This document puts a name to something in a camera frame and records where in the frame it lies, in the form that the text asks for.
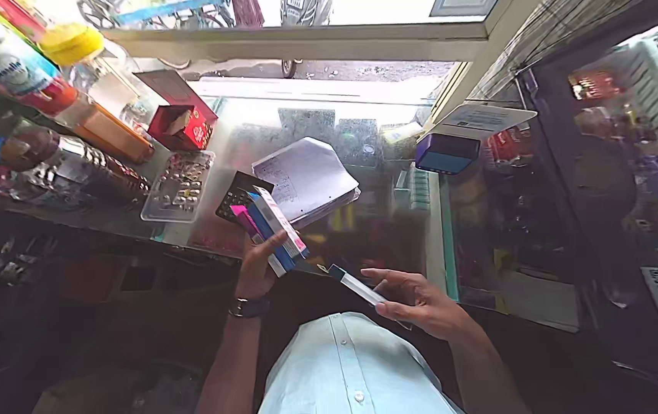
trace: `jar lid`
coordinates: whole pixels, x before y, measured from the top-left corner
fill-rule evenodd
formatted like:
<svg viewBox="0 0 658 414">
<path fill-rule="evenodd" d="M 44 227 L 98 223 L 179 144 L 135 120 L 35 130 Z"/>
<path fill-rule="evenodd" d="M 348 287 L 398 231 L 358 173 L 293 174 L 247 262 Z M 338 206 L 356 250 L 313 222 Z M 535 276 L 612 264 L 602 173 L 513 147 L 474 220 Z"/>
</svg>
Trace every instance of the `jar lid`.
<svg viewBox="0 0 658 414">
<path fill-rule="evenodd" d="M 71 66 L 103 50 L 103 35 L 81 23 L 59 24 L 40 39 L 40 50 L 60 66 Z"/>
</svg>

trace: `wristwatch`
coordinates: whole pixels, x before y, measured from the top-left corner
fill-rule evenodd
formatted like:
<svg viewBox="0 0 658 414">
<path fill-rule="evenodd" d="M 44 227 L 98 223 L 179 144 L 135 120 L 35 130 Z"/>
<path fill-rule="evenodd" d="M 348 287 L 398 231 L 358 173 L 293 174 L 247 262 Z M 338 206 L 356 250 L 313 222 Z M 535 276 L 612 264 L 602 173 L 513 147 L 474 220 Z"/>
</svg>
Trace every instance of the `wristwatch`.
<svg viewBox="0 0 658 414">
<path fill-rule="evenodd" d="M 230 315 L 235 317 L 258 317 L 265 315 L 270 310 L 270 299 L 267 296 L 258 299 L 232 299 Z"/>
</svg>

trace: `notebook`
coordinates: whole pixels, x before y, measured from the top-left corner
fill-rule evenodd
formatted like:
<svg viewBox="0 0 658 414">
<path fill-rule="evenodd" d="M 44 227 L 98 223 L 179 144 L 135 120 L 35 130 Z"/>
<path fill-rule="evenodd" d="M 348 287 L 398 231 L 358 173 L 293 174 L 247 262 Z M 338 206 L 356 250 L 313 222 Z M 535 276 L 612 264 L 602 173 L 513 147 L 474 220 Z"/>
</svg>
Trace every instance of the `notebook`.
<svg viewBox="0 0 658 414">
<path fill-rule="evenodd" d="M 306 137 L 252 164 L 252 172 L 275 184 L 272 196 L 295 228 L 302 228 L 360 196 L 331 145 Z"/>
</svg>

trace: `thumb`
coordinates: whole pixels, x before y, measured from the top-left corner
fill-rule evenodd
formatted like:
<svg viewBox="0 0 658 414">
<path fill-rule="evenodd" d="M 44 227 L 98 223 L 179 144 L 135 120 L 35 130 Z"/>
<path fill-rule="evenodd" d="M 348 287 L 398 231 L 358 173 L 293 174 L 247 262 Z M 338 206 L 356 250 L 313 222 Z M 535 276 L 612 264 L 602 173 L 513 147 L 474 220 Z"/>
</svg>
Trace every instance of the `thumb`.
<svg viewBox="0 0 658 414">
<path fill-rule="evenodd" d="M 387 317 L 391 320 L 404 320 L 406 322 L 420 320 L 423 313 L 423 310 L 417 306 L 407 306 L 397 302 L 381 302 L 375 306 L 375 310 L 380 316 Z"/>
<path fill-rule="evenodd" d="M 280 245 L 285 243 L 287 240 L 287 232 L 285 230 L 280 230 L 276 234 L 273 234 L 268 240 L 265 240 L 264 243 L 260 243 L 254 248 L 255 255 L 259 257 L 268 257 L 271 253 L 275 251 Z"/>
</svg>

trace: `white frame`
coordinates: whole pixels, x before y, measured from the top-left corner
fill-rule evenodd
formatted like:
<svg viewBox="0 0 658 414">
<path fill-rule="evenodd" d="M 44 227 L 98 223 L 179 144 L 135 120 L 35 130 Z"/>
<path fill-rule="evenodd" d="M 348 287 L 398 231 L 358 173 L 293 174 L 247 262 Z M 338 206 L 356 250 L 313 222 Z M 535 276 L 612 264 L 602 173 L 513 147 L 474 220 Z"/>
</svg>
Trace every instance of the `white frame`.
<svg viewBox="0 0 658 414">
<path fill-rule="evenodd" d="M 105 30 L 137 58 L 169 61 L 302 58 L 343 61 L 458 61 L 430 128 L 466 99 L 541 0 L 497 0 L 484 21 L 259 30 Z"/>
<path fill-rule="evenodd" d="M 462 5 L 445 6 L 448 0 L 435 0 L 431 9 L 431 17 L 450 15 L 478 15 L 487 16 L 495 6 L 497 0 L 451 0 Z"/>
</svg>

